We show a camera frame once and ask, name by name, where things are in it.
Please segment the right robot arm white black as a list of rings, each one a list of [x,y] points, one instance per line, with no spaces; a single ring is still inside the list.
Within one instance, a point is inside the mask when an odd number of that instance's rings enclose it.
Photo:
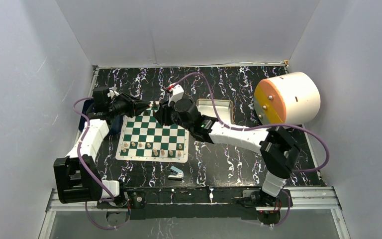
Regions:
[[[300,155],[300,148],[284,127],[250,130],[248,127],[226,126],[215,117],[201,114],[190,99],[162,102],[153,111],[153,116],[163,126],[181,126],[197,141],[228,144],[260,154],[268,170],[260,192],[261,202],[266,206],[279,201],[280,191]]]

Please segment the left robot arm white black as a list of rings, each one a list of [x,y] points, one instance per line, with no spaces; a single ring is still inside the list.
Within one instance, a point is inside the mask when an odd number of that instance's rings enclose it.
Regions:
[[[120,133],[124,117],[139,116],[153,104],[107,86],[95,88],[89,100],[92,103],[87,108],[76,111],[85,120],[79,139],[53,164],[58,197],[63,204],[106,201],[123,207],[129,195],[118,180],[102,179],[95,162],[97,153],[108,135]]]

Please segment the green white chess board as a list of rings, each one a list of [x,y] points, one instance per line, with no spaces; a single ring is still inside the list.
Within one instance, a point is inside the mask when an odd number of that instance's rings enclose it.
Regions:
[[[173,124],[162,126],[153,117],[153,111],[158,109],[158,101],[139,116],[123,117],[115,158],[123,161],[155,161],[168,163],[186,163],[189,155],[190,135],[184,128]],[[153,155],[153,149],[158,150],[158,156]]]

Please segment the dark blue tray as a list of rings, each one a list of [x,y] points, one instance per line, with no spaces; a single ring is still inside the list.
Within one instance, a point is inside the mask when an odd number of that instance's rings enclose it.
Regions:
[[[94,112],[94,100],[93,99],[88,99],[84,102],[83,104],[83,109],[82,113],[85,114],[89,119],[92,119],[91,113]],[[80,132],[83,131],[85,127],[86,119],[84,117],[81,117],[80,123],[78,126],[78,130]],[[122,129],[122,124],[123,124],[123,116],[116,116],[115,118],[110,120],[109,127],[109,135],[116,135],[121,132]]]

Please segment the gold rimmed metal tin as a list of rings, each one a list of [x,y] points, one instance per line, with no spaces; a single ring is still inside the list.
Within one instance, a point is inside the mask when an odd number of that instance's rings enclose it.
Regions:
[[[214,100],[216,110],[223,122],[234,124],[234,105],[231,100]],[[202,115],[216,117],[211,99],[198,99],[196,106]]]

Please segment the light blue white stapler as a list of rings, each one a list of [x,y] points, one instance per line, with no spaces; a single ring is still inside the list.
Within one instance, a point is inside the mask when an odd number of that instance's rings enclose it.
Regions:
[[[169,180],[182,181],[184,177],[184,173],[182,170],[175,166],[170,167],[170,175],[168,176]]]

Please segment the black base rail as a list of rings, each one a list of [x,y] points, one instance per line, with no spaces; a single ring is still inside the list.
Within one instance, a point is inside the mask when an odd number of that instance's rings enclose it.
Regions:
[[[260,187],[142,187],[122,188],[115,205],[98,203],[110,212],[126,210],[132,220],[162,218],[238,218],[275,224],[293,206],[290,191],[277,197]]]

